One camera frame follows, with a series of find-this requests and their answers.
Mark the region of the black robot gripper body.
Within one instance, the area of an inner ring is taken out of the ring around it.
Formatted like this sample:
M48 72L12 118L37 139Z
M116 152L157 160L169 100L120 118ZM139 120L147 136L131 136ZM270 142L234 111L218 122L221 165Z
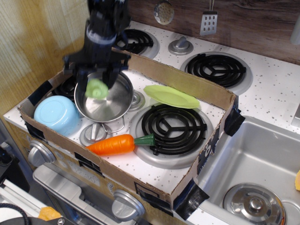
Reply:
M84 43L81 50L63 57L64 71L77 74L80 71L91 71L103 68L105 71L122 71L128 69L131 56L119 50L113 50L117 33L104 29L87 21L85 24Z

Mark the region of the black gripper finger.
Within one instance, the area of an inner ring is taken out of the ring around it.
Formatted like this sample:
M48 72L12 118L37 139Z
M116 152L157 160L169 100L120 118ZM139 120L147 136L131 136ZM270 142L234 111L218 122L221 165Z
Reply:
M78 70L76 74L77 88L79 92L85 93L88 83L88 75L90 74L89 70Z
M102 81L111 89L115 84L119 73L121 72L121 67L108 67L102 74Z

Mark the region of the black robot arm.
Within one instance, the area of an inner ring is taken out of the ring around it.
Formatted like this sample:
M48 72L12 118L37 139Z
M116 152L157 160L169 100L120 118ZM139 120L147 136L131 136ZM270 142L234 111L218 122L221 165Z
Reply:
M64 72L76 77L82 91L86 91L88 75L103 70L103 82L111 88L121 71L128 69L129 54L113 50L117 36L125 36L131 16L126 0L89 0L89 18L85 24L81 50L65 55Z

